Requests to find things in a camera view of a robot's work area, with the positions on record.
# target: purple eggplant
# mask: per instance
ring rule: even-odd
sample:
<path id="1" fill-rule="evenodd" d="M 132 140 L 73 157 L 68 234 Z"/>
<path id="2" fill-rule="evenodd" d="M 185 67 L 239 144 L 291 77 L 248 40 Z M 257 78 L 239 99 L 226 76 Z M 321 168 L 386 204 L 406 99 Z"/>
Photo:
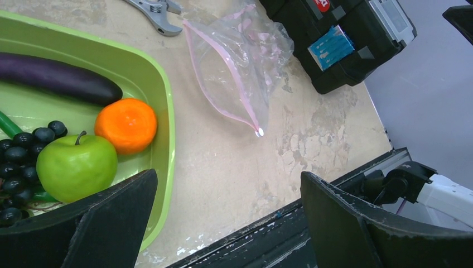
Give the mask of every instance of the purple eggplant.
<path id="1" fill-rule="evenodd" d="M 123 92 L 110 79 L 57 60 L 0 52 L 0 80 L 105 107 Z"/>

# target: apple stem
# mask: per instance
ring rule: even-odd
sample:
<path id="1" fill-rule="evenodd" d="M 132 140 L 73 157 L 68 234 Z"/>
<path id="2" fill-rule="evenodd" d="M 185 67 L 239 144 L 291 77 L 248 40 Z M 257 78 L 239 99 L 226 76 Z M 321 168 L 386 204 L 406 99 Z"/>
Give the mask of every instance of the apple stem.
<path id="1" fill-rule="evenodd" d="M 81 138 L 83 135 L 86 135 L 86 134 L 87 134 L 87 132 L 85 132 L 85 130 L 83 130 L 83 131 L 78 135 L 77 140 L 75 141 L 75 144 L 76 144 L 76 145 L 79 145 L 79 144 L 80 144 L 80 143 L 79 143 L 80 138 Z"/>

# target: green plastic bin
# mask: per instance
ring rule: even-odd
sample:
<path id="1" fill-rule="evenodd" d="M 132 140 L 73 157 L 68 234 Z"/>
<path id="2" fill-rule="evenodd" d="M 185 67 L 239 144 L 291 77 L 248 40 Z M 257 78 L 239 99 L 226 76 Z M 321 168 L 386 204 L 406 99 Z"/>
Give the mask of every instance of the green plastic bin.
<path id="1" fill-rule="evenodd" d="M 144 169 L 155 169 L 158 174 L 158 190 L 140 248 L 144 250 L 166 221 L 174 174 L 174 108 L 164 70 L 132 47 L 6 11 L 0 11 L 0 51 L 60 60 L 95 71 L 117 83 L 124 98 L 141 99 L 155 110 L 159 125 L 152 146 L 138 155 L 120 157 L 114 180 L 118 183 Z M 69 134 L 78 134 L 82 130 L 93 133 L 100 107 L 0 82 L 0 110 L 24 131 L 61 120 Z"/>

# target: apple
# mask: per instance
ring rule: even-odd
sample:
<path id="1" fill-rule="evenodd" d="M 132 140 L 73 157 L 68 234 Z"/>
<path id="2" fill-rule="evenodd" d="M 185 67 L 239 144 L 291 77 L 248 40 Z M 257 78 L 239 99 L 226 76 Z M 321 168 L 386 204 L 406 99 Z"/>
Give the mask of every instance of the apple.
<path id="1" fill-rule="evenodd" d="M 110 187 L 117 166 L 114 146 L 83 131 L 48 144 L 38 156 L 36 171 L 47 193 L 72 203 Z"/>

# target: white wall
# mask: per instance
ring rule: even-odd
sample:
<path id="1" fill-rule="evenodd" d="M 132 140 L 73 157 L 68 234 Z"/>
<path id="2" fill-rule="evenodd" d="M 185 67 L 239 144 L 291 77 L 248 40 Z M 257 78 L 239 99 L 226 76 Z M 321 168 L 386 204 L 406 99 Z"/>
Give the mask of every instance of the white wall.
<path id="1" fill-rule="evenodd" d="M 473 189 L 473 46 L 443 17 L 464 0 L 398 0 L 418 36 L 365 81 L 396 148 Z"/>

